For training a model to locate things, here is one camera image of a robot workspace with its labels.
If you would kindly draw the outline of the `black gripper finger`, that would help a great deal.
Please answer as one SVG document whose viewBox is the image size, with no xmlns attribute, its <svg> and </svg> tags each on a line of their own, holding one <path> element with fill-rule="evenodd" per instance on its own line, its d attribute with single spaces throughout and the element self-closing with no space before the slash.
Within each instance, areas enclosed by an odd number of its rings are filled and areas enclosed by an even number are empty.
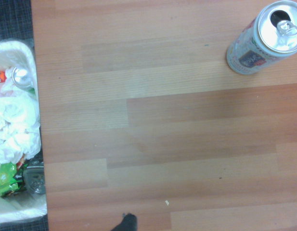
<svg viewBox="0 0 297 231">
<path fill-rule="evenodd" d="M 137 231 L 138 219 L 137 216 L 132 213 L 123 214 L 122 221 L 116 225 L 111 231 Z"/>
</svg>

